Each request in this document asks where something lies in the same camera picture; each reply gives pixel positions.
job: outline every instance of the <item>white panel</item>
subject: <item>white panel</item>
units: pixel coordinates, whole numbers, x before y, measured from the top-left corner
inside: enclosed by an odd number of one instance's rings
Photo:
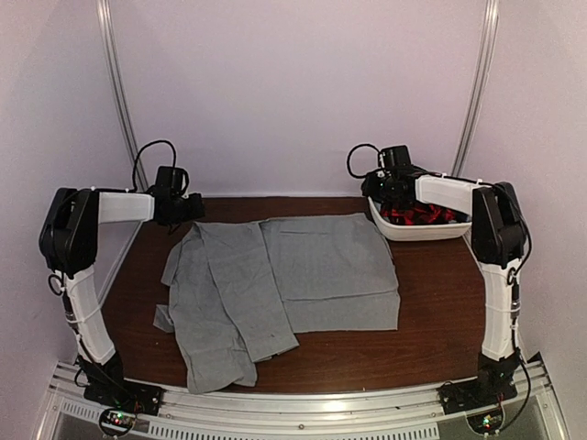
[[[351,147],[449,171],[482,0],[112,2],[139,143],[169,138],[205,194],[359,194]],[[161,147],[145,155],[153,182]],[[357,155],[358,170],[373,168]]]
[[[60,186],[129,186],[93,0],[0,2],[0,436],[31,438],[75,344],[39,231]],[[98,289],[133,225],[101,230]]]
[[[587,419],[587,3],[502,2],[492,72],[465,170],[512,182],[534,238],[521,331],[541,350],[571,438]]]

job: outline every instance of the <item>red cloth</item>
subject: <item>red cloth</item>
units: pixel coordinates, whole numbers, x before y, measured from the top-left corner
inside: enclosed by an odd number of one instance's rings
[[[445,225],[457,220],[457,213],[451,209],[435,204],[415,202],[408,209],[398,209],[384,204],[382,217],[389,218],[390,223],[399,226],[412,225]]]

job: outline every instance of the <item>metal corner post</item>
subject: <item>metal corner post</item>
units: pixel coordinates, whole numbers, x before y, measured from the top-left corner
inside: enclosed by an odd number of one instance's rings
[[[102,31],[102,40],[105,48],[106,65],[108,67],[110,83],[112,84],[116,112],[118,113],[118,120],[122,128],[122,134],[125,139],[128,155],[131,163],[134,163],[135,157],[138,155],[137,140],[130,121],[127,98],[122,83],[118,55],[116,53],[115,35],[112,27],[112,17],[110,16],[110,2],[109,0],[97,0],[97,7],[100,30]],[[137,177],[138,188],[141,191],[145,191],[149,185],[147,182],[147,174],[145,173],[145,169],[140,160],[137,163]]]
[[[498,21],[499,0],[487,0],[481,46],[479,47],[479,57],[477,59],[477,71],[475,72],[469,109],[460,135],[459,149],[457,150],[457,156],[452,165],[452,172],[450,173],[453,176],[460,176],[462,174],[465,160],[471,147],[471,141],[481,111],[483,92],[487,84],[489,69],[492,63]]]

